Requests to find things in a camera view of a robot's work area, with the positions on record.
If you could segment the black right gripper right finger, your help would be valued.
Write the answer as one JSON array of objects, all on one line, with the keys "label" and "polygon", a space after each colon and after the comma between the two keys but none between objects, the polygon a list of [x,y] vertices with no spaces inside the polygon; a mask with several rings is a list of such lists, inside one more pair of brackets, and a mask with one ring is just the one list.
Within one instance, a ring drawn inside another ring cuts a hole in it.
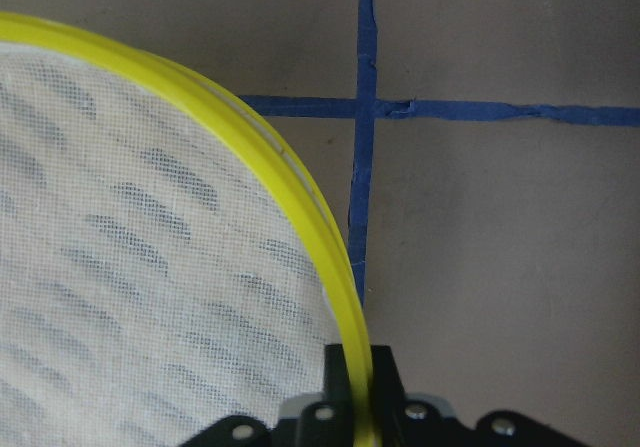
[{"label": "black right gripper right finger", "polygon": [[404,446],[402,433],[405,390],[389,346],[371,347],[373,380],[371,408],[374,430],[381,446]]}]

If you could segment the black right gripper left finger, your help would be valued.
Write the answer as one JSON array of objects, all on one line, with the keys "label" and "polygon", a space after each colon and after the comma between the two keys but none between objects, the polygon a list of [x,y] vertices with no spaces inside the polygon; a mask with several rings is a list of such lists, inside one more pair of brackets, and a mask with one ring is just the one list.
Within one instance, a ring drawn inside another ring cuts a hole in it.
[{"label": "black right gripper left finger", "polygon": [[330,344],[324,349],[323,390],[299,415],[297,445],[353,445],[353,401],[340,344]]}]

